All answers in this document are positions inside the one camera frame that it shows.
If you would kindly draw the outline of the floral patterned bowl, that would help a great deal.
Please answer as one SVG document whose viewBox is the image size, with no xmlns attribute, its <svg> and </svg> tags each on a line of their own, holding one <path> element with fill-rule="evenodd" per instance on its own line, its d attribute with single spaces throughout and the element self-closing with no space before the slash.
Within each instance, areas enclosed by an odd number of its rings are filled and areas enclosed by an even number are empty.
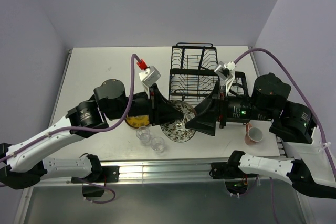
<svg viewBox="0 0 336 224">
<path fill-rule="evenodd" d="M 185 124 L 197 116 L 196 110 L 187 102 L 171 100 L 170 105 L 182 112 L 183 117 L 170 123 L 160 125 L 164 135 L 173 142 L 184 143 L 194 137 L 196 131 L 187 129 Z"/>
</svg>

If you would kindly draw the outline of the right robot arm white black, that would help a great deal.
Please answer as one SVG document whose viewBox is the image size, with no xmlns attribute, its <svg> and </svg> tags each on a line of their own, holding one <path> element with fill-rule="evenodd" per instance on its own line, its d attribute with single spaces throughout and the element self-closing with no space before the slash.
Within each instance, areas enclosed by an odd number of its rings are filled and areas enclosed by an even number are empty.
<svg viewBox="0 0 336 224">
<path fill-rule="evenodd" d="M 309 197 L 335 198 L 335 177 L 317 119 L 307 106 L 288 100 L 290 91 L 291 86 L 273 73 L 258 77 L 251 95 L 227 97 L 215 84 L 196 107 L 196 116 L 185 124 L 187 129 L 213 136 L 217 127 L 227 123 L 268 121 L 270 133 L 288 143 L 300 158 L 280 161 L 233 151 L 226 162 L 212 164 L 214 179 L 258 174 L 285 181 Z"/>
</svg>

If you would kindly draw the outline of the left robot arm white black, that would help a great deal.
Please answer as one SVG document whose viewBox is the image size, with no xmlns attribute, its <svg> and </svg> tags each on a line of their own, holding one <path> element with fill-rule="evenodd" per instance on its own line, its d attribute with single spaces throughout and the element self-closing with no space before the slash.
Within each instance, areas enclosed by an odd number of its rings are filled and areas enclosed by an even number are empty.
<svg viewBox="0 0 336 224">
<path fill-rule="evenodd" d="M 75 142 L 107 131 L 108 120 L 127 116 L 149 116 L 150 124 L 161 125 L 183 114 L 161 95 L 157 84 L 149 92 L 126 95 L 120 80 L 109 79 L 93 91 L 90 99 L 69 110 L 57 123 L 16 145 L 1 144 L 1 185 L 24 189 L 51 178 L 71 177 L 93 183 L 103 173 L 99 157 L 86 154 L 75 159 L 56 159 L 52 154 Z"/>
</svg>

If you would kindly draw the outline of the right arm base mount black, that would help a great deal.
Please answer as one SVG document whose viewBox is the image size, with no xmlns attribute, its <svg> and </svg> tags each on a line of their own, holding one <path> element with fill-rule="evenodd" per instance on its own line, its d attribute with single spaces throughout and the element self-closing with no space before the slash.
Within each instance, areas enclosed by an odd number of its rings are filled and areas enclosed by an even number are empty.
<svg viewBox="0 0 336 224">
<path fill-rule="evenodd" d="M 241 173 L 234 168 L 230 168 L 226 162 L 211 163 L 209 175 L 213 179 L 235 179 L 241 177 Z"/>
</svg>

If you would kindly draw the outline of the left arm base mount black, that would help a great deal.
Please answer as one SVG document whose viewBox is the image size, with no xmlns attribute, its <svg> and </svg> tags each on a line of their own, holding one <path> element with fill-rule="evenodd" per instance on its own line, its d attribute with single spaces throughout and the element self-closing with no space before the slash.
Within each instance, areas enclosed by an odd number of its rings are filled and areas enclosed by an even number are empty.
<svg viewBox="0 0 336 224">
<path fill-rule="evenodd" d="M 98 178 L 90 181 L 88 178 L 72 177 L 72 184 L 82 184 L 82 195 L 91 204 L 107 204 L 115 200 L 116 192 L 108 187 L 108 183 L 119 180 L 119 166 L 103 166 Z"/>
</svg>

